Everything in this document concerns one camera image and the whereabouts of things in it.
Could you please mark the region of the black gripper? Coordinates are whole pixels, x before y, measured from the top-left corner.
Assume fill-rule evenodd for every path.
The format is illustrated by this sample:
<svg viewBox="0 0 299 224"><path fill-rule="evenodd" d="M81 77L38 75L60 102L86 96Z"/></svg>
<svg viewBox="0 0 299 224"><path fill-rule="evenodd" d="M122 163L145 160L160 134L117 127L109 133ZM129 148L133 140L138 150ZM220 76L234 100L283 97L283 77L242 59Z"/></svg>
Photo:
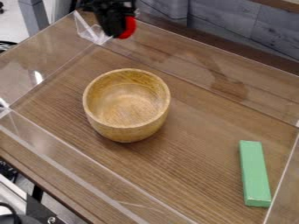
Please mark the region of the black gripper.
<svg viewBox="0 0 299 224"><path fill-rule="evenodd" d="M125 30L125 16L136 15L136 0L81 0L78 6L96 15L104 33L113 38Z"/></svg>

